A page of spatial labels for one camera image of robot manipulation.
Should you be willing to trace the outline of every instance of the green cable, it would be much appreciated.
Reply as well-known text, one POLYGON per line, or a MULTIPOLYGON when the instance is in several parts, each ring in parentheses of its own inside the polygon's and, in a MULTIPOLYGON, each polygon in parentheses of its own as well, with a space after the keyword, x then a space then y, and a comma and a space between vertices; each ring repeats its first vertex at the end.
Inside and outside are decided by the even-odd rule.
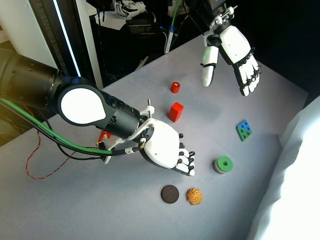
POLYGON ((175 5, 174 13, 173 13, 173 18, 172 18, 171 26, 173 26, 173 25, 174 25, 174 23, 175 23, 175 19, 176 19, 176 13, 177 13, 178 5, 179 5, 179 0, 177 0, 177 1, 176 1, 176 5, 175 5))
POLYGON ((95 153, 95 154, 101 154, 101 155, 111 155, 112 151, 110 150, 101 150, 101 149, 96 149, 96 148, 89 148, 89 147, 85 147, 85 146, 80 146, 77 145, 75 143, 70 142, 69 140, 63 138, 62 136, 60 136, 59 134, 57 134, 56 132, 52 131, 50 128, 48 128, 46 125, 42 124, 42 122, 40 122, 38 119, 36 119, 34 116, 30 115, 29 113, 27 113, 26 111, 24 111, 22 108, 20 108, 19 106, 15 105, 13 102, 0 98, 0 102, 4 103, 5 105, 9 106, 10 108, 12 108, 13 110, 15 110, 16 112, 18 112, 19 114, 23 115, 24 117, 26 117, 27 119, 29 119, 31 122, 33 122, 34 124, 38 125, 40 128, 42 128, 44 131, 46 131, 47 133, 51 134, 52 136, 54 136, 56 139, 59 139, 61 142, 63 142, 66 145, 69 145, 70 147, 73 147, 75 149, 81 150, 81 151, 86 151, 88 153, 95 153))

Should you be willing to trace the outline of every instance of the white curtain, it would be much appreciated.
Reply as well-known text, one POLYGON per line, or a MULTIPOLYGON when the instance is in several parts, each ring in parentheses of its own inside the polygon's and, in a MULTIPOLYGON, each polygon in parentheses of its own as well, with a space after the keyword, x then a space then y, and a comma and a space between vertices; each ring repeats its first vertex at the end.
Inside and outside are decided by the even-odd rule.
POLYGON ((279 139, 283 151, 247 240, 320 240, 320 97, 279 139))

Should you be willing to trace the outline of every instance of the table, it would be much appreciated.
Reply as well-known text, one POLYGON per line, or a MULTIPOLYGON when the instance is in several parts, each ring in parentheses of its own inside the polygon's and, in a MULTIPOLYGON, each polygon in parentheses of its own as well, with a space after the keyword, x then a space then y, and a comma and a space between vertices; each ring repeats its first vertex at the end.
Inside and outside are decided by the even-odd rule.
MULTIPOLYGON (((0 147, 0 239, 10 240, 242 240, 266 192, 278 160, 278 135, 304 106, 307 93, 263 66, 260 84, 241 96, 235 75, 220 57, 215 80, 203 87, 200 66, 201 36, 173 50, 105 90, 140 109, 151 98, 154 118, 184 133, 189 151, 195 151, 195 176, 162 169, 139 153, 101 160, 69 160, 53 176, 33 180, 26 175, 26 159, 38 144, 34 129, 0 147), (170 92, 173 81, 181 84, 170 92), (173 103, 184 105, 178 122, 167 114, 173 103), (244 142, 236 125, 246 119, 252 135, 244 142), (213 160, 228 156, 233 170, 219 175, 213 160), (174 204, 161 199, 161 189, 175 185, 174 204), (186 201, 189 188, 203 192, 203 202, 186 201)), ((93 146, 100 131, 76 127, 58 115, 53 129, 67 139, 93 146)), ((40 177, 65 159, 44 136, 30 163, 40 177)))

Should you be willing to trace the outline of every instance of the red cylinder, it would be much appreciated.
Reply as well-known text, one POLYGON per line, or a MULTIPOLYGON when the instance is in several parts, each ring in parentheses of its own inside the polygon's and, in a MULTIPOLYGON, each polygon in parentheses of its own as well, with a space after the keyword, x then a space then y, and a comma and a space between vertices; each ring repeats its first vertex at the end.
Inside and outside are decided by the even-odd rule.
POLYGON ((180 89, 180 83, 178 83, 177 81, 174 81, 171 85, 171 92, 173 92, 174 94, 177 94, 179 92, 180 89))

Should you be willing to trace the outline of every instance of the led light strip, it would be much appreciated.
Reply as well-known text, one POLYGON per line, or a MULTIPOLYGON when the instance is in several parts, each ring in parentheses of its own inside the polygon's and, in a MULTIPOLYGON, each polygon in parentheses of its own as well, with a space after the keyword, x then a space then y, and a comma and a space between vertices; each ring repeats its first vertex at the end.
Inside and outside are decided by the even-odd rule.
POLYGON ((74 67, 76 69, 78 77, 81 77, 80 71, 79 71, 79 68, 78 68, 78 65, 77 65, 77 61, 76 61, 76 58, 75 58, 75 55, 74 55, 74 52, 72 51, 72 48, 71 48, 71 45, 70 45, 70 41, 69 41, 69 38, 68 38, 68 35, 67 35, 67 31, 66 31, 66 28, 65 28, 65 25, 64 25, 64 21, 62 20, 62 17, 61 17, 61 13, 60 13, 60 10, 59 10, 59 7, 58 7, 57 0, 53 0, 53 3, 54 3, 54 7, 55 7, 55 10, 56 10, 56 13, 58 14, 59 22, 60 22, 60 25, 62 27, 62 31, 63 31, 64 38, 66 40, 66 44, 68 45, 68 48, 69 48, 69 51, 70 51, 70 54, 71 54, 71 57, 72 57, 72 60, 73 60, 74 67))

